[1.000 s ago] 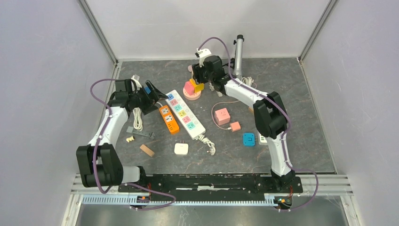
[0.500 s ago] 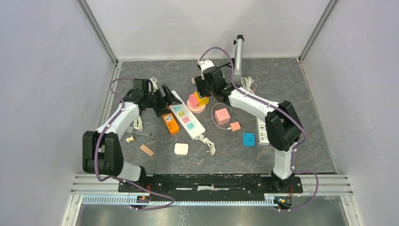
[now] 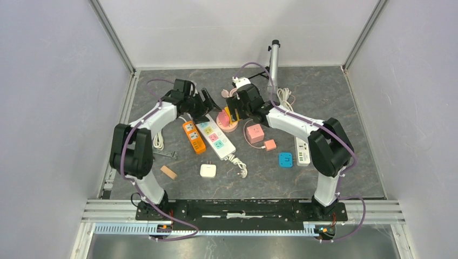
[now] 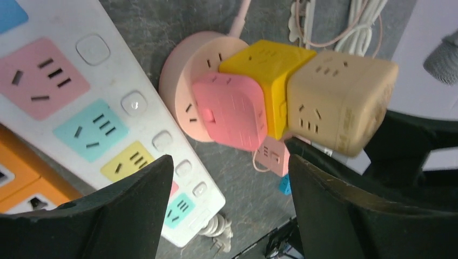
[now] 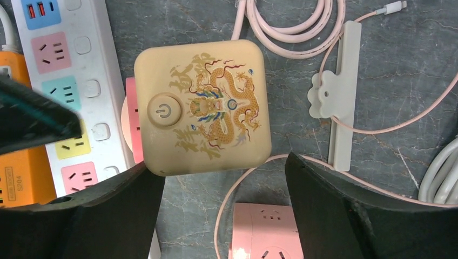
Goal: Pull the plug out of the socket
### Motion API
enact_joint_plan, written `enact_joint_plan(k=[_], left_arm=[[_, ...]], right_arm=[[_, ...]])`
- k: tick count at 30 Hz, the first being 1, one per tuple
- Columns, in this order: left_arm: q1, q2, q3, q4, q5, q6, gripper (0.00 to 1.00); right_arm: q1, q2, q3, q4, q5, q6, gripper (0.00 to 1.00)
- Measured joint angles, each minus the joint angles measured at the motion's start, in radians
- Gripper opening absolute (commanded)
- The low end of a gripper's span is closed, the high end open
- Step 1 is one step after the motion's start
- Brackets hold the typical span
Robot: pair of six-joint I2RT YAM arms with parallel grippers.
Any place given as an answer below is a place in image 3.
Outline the yellow cube adapter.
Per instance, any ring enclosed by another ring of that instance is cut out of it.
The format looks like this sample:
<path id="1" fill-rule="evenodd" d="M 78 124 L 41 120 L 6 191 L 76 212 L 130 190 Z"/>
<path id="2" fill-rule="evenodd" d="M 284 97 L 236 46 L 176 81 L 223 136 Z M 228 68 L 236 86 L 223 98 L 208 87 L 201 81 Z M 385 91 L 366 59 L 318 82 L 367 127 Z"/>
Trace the yellow cube adapter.
<path id="1" fill-rule="evenodd" d="M 229 124 L 234 124 L 234 123 L 237 123 L 240 119 L 237 115 L 237 113 L 235 113 L 235 117 L 232 115 L 232 113 L 230 112 L 230 109 L 228 106 L 226 106 L 224 108 L 224 111 L 226 112 L 227 116 L 228 116 L 228 121 L 229 121 Z"/>

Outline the pink cube socket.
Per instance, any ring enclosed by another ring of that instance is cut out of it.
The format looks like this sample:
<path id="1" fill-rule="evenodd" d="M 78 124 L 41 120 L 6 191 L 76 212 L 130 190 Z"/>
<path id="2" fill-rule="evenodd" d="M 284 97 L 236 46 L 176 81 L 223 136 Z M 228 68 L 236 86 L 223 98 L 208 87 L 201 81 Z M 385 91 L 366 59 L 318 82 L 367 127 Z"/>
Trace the pink cube socket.
<path id="1" fill-rule="evenodd" d="M 260 124 L 247 127 L 247 139 L 250 144 L 255 144 L 264 140 L 265 134 Z"/>

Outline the pink cube adapter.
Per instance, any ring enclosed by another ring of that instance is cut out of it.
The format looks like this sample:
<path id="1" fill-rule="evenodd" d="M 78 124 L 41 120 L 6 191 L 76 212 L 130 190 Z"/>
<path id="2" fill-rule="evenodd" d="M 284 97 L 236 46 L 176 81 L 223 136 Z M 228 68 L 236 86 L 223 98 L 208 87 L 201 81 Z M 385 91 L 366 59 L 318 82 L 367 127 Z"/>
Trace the pink cube adapter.
<path id="1" fill-rule="evenodd" d="M 225 111 L 221 111 L 217 115 L 217 124 L 221 128 L 227 128 L 230 126 L 229 121 L 228 121 L 228 116 Z"/>

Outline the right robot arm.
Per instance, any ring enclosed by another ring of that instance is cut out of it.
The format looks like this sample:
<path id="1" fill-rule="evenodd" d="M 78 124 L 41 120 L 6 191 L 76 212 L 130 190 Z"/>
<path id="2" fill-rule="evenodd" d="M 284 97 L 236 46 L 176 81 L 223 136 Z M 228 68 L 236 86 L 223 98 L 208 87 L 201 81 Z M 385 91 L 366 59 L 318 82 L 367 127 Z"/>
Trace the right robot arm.
<path id="1" fill-rule="evenodd" d="M 312 214 L 328 219 L 338 199 L 339 177 L 355 159 L 354 148 L 340 122 L 334 118 L 316 120 L 288 110 L 280 103 L 265 101 L 250 81 L 235 83 L 233 96 L 226 99 L 231 112 L 239 119 L 250 118 L 266 127 L 284 131 L 308 144 L 311 162 L 319 172 L 312 197 Z"/>

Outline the light blue cube socket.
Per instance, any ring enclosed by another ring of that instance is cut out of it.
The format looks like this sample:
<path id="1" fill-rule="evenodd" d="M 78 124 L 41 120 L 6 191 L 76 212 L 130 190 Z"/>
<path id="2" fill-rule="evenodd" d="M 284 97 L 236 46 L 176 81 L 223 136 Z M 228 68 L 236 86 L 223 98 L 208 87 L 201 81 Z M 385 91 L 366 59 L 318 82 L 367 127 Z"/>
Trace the light blue cube socket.
<path id="1" fill-rule="evenodd" d="M 281 168 L 293 167 L 293 155 L 290 152 L 281 152 L 278 155 L 278 164 Z"/>

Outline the small salmon charger plug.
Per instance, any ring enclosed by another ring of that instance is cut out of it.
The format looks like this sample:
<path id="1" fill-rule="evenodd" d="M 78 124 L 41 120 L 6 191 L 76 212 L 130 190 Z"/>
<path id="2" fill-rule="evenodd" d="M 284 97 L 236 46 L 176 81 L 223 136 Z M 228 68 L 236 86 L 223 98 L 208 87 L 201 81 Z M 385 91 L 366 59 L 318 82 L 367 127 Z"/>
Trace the small salmon charger plug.
<path id="1" fill-rule="evenodd" d="M 264 142 L 264 148 L 266 151 L 272 151 L 277 148 L 277 145 L 273 139 L 269 139 Z"/>

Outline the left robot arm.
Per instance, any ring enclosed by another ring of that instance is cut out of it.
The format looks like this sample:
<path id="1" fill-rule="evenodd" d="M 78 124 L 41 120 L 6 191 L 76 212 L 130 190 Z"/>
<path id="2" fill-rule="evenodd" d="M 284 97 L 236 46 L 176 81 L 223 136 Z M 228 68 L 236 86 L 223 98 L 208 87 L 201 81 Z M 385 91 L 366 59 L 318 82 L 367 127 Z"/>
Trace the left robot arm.
<path id="1" fill-rule="evenodd" d="M 114 127 L 109 164 L 124 180 L 131 182 L 141 199 L 150 203 L 149 213 L 157 220 L 170 212 L 166 191 L 151 172 L 153 166 L 153 136 L 179 116 L 189 114 L 195 124 L 208 122 L 210 111 L 221 111 L 207 89 L 176 79 L 173 89 L 160 97 L 152 110 L 130 124 Z"/>

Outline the white long power strip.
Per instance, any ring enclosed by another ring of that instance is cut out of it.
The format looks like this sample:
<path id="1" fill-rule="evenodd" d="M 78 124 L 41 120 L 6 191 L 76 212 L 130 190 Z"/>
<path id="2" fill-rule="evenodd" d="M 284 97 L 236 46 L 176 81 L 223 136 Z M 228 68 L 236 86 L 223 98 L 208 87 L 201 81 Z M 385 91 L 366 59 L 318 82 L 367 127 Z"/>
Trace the white long power strip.
<path id="1" fill-rule="evenodd" d="M 220 160 L 225 160 L 231 154 L 236 152 L 236 147 L 231 143 L 229 138 L 220 129 L 217 123 L 206 115 L 208 121 L 196 124 L 197 129 L 202 137 L 209 143 Z"/>

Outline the white plug adapter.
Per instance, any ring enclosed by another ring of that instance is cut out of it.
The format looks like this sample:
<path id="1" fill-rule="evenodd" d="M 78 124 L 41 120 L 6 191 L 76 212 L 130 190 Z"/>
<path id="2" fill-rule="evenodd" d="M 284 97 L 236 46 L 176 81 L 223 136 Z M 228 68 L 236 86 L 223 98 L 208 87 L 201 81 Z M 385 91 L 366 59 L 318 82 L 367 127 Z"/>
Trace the white plug adapter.
<path id="1" fill-rule="evenodd" d="M 214 164 L 202 164 L 199 174 L 202 178 L 215 178 L 217 167 Z"/>

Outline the round pink socket base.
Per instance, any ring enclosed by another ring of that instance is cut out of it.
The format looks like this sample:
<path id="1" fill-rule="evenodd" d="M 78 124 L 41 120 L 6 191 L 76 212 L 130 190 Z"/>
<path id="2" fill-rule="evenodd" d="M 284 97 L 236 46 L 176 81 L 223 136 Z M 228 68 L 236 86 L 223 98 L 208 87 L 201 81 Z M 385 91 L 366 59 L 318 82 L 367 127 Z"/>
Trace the round pink socket base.
<path id="1" fill-rule="evenodd" d="M 231 118 L 225 113 L 220 112 L 216 119 L 217 126 L 225 133 L 233 132 L 238 127 L 238 122 L 231 122 Z"/>

